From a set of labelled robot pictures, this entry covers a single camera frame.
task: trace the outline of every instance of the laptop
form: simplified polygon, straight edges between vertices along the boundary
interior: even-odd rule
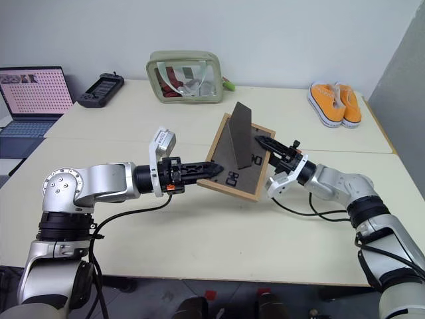
[[[13,119],[0,131],[0,158],[27,158],[72,106],[60,66],[0,68],[0,92]]]

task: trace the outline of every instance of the gray floor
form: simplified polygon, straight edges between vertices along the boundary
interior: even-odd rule
[[[19,279],[10,271],[8,293],[2,287],[1,298],[7,297],[6,308],[16,304],[16,288]],[[332,318],[364,319],[378,318],[379,294],[376,292],[337,299],[333,302],[321,301],[317,295],[320,286],[298,284],[270,284],[265,282],[232,282],[209,280],[138,279],[133,293],[123,293],[118,289],[104,288],[110,318],[128,319],[169,319],[180,303],[191,296],[204,296],[207,290],[216,292],[216,299],[209,301],[211,318],[224,308],[226,319],[254,319],[254,303],[259,288],[268,288],[278,295],[287,306],[291,318],[307,319],[310,309],[318,309]],[[70,314],[71,319],[84,318],[94,299],[81,309]],[[98,308],[92,318],[100,319]]]

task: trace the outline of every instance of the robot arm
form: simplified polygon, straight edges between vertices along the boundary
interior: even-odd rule
[[[266,183],[270,197],[298,182],[318,198],[346,208],[356,230],[356,243],[361,242],[360,265],[369,284],[382,293],[380,318],[425,318],[425,257],[397,217],[390,214],[372,181],[311,163],[297,150],[297,141],[286,147],[265,136],[256,139],[272,152],[269,163],[276,168],[276,175]]]
[[[149,165],[124,162],[53,171],[42,186],[43,213],[19,283],[20,305],[0,318],[66,318],[87,302],[93,265],[82,257],[88,254],[90,230],[96,228],[95,203],[152,192],[157,197],[183,193],[186,185],[223,170],[211,162],[182,164],[178,157],[164,157],[174,145],[174,133],[160,128],[149,145]]]

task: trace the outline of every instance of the orange sneaker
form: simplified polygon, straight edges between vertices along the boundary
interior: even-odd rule
[[[346,107],[335,98],[333,85],[314,82],[310,86],[308,100],[323,124],[329,128],[337,128],[341,125]]]
[[[356,128],[361,121],[361,113],[357,104],[356,94],[348,85],[337,82],[335,83],[335,87],[339,89],[340,101],[346,107],[342,125],[346,128]]]

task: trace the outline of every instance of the laptop screen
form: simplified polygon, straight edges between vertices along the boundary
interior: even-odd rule
[[[0,68],[0,91],[13,118],[59,118],[72,106],[59,66]]]

